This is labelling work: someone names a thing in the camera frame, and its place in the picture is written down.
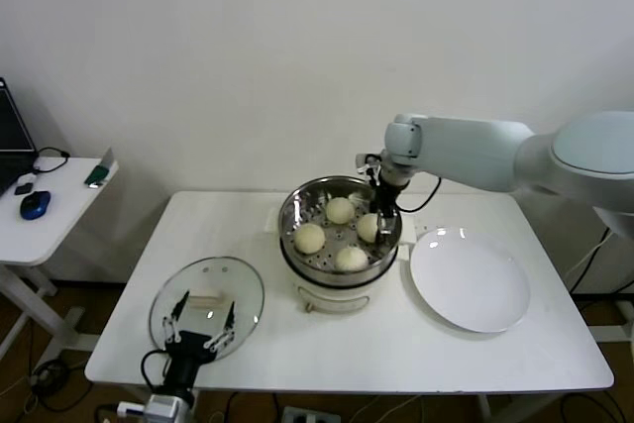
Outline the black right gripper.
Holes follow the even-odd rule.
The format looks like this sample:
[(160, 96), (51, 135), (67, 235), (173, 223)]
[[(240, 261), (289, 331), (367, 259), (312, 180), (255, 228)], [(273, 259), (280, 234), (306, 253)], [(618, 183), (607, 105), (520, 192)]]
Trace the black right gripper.
[(374, 188), (374, 209), (377, 213), (377, 231), (375, 241), (384, 243), (389, 239), (394, 228), (394, 217), (398, 213), (396, 200), (400, 188), (387, 182), (380, 182)]

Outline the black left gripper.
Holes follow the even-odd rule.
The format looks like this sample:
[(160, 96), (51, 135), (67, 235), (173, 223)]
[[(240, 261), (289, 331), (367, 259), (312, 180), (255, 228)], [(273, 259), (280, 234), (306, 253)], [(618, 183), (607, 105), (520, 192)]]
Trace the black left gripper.
[(170, 313), (161, 319), (164, 340), (169, 342), (165, 344), (169, 365), (164, 377), (164, 389), (170, 393), (191, 390), (200, 368), (216, 360), (217, 352), (212, 350), (224, 350), (235, 340), (235, 302), (231, 303), (222, 332), (208, 343), (209, 336), (189, 331), (180, 333), (179, 320), (189, 294), (190, 291), (186, 290)]

